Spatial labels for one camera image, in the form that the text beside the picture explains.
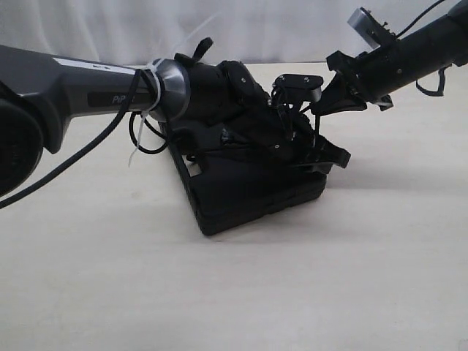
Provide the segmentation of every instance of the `white tabletop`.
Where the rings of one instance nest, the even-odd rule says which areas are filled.
[[[265,88],[287,72],[332,76],[324,64],[250,68]],[[317,202],[214,238],[168,153],[128,168],[123,123],[0,211],[0,350],[466,350],[467,78],[449,70],[443,99],[410,86],[385,113],[324,118],[348,169]],[[111,118],[74,120],[31,181]]]

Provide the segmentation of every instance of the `table surface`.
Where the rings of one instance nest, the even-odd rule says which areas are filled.
[[[324,64],[250,69],[265,88],[282,73],[332,77]],[[467,78],[450,69],[444,99],[410,86],[385,113],[324,118],[353,157],[323,196],[214,238],[168,153],[128,167],[123,123],[0,211],[0,349],[468,349]],[[75,119],[31,181],[112,117]]]

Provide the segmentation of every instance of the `black case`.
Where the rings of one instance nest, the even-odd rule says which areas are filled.
[[[201,173],[191,176],[184,158],[187,149],[218,148],[223,125],[205,127],[185,121],[171,124],[170,153],[184,183],[195,217],[210,236],[316,200],[324,191],[326,175],[292,168],[266,168],[215,156],[204,156]]]

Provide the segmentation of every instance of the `white curtain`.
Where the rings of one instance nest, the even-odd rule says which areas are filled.
[[[215,12],[220,15],[179,51],[203,37],[206,61],[324,61],[336,50],[368,50],[347,25],[361,6],[401,31],[435,0],[0,0],[0,44],[111,64],[144,64]],[[447,12],[447,1],[420,26]]]

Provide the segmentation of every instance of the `black cable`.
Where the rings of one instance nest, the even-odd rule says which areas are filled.
[[[437,1],[436,3],[432,4],[430,7],[428,7],[428,9],[427,9],[426,11],[424,11],[424,12],[421,13],[419,16],[417,16],[416,19],[415,19],[413,22],[411,22],[411,24],[410,24],[408,27],[406,27],[400,34],[398,34],[398,35],[396,36],[396,39],[398,39],[398,38],[402,37],[403,35],[405,35],[412,27],[415,26],[415,24],[416,24],[417,22],[419,22],[419,20],[420,20],[421,18],[423,18],[423,17],[424,17],[425,15],[427,15],[428,13],[430,13],[430,11],[432,11],[433,9],[435,9],[437,6],[439,6],[439,5],[440,5],[442,2],[444,2],[444,1],[446,1],[446,0],[439,0],[439,1]]]
[[[157,155],[157,154],[162,153],[168,147],[167,137],[165,135],[163,135],[161,132],[158,132],[147,120],[145,120],[145,125],[154,134],[161,137],[165,142],[160,148],[158,148],[156,150],[149,150],[147,148],[142,147],[141,145],[138,145],[138,139],[137,139],[137,137],[135,135],[134,127],[135,127],[135,118],[139,114],[140,113],[137,113],[137,112],[132,113],[132,115],[130,116],[130,120],[129,120],[129,134],[130,134],[130,139],[132,139],[133,145],[136,148],[138,148],[138,150],[140,150],[141,152],[143,152],[144,154],[147,154],[147,155]]]
[[[117,116],[110,122],[110,124],[96,137],[94,138],[88,145],[83,147],[79,152],[71,156],[68,160],[63,162],[59,165],[55,170],[47,174],[44,178],[38,180],[36,183],[28,186],[24,190],[21,190],[17,194],[8,197],[6,200],[0,201],[0,209],[3,209],[9,205],[16,203],[17,201],[22,200],[23,198],[31,195],[32,193],[36,192],[40,188],[44,187],[45,185],[49,184],[52,180],[57,178],[63,172],[65,172],[68,168],[73,166],[76,162],[82,159],[84,156],[89,154],[93,151],[100,143],[102,143],[119,125],[119,123],[124,118],[125,114],[130,109],[130,105],[132,104],[133,97],[135,96],[138,83],[140,82],[141,78],[141,70],[137,69],[135,71],[135,75],[133,77],[132,83],[129,88],[128,98],[124,100],[122,103],[120,110],[117,113]]]

